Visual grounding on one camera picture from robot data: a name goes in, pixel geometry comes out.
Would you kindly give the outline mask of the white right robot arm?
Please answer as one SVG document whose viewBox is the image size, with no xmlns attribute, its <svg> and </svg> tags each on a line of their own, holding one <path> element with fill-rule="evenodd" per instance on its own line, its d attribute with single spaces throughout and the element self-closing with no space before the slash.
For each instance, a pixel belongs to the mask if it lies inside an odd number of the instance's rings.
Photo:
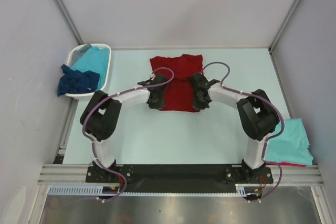
<svg viewBox="0 0 336 224">
<path fill-rule="evenodd" d="M 264 156 L 267 141 L 282 120 L 280 112 L 270 102 L 264 90 L 248 93 L 224 86 L 219 80 L 209 81 L 203 74 L 189 77 L 194 90 L 193 108 L 197 111 L 209 108 L 213 101 L 238 111 L 240 122 L 248 137 L 247 152 L 242 160 L 242 176 L 249 183 L 261 177 L 265 168 Z"/>
</svg>

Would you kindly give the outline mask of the red t shirt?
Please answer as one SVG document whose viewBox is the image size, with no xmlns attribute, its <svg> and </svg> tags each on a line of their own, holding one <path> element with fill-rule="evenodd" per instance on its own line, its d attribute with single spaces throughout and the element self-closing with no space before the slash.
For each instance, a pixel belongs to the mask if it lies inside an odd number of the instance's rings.
<svg viewBox="0 0 336 224">
<path fill-rule="evenodd" d="M 193 108 L 194 89 L 189 78 L 203 69 L 202 55 L 182 54 L 179 57 L 156 56 L 150 59 L 153 70 L 174 79 L 164 89 L 165 106 L 162 111 L 196 112 Z"/>
</svg>

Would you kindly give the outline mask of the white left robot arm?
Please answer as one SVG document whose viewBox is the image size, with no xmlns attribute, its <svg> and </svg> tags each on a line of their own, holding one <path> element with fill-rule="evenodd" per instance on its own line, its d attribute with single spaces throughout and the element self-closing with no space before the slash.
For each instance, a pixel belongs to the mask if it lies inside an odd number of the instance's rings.
<svg viewBox="0 0 336 224">
<path fill-rule="evenodd" d="M 98 165 L 98 176 L 105 182 L 115 178 L 115 156 L 106 142 L 116 130 L 122 109 L 147 104 L 150 109 L 165 107 L 164 90 L 170 79 L 156 74 L 129 90 L 109 95 L 97 91 L 90 99 L 81 118 L 83 135 L 91 141 L 93 163 Z"/>
</svg>

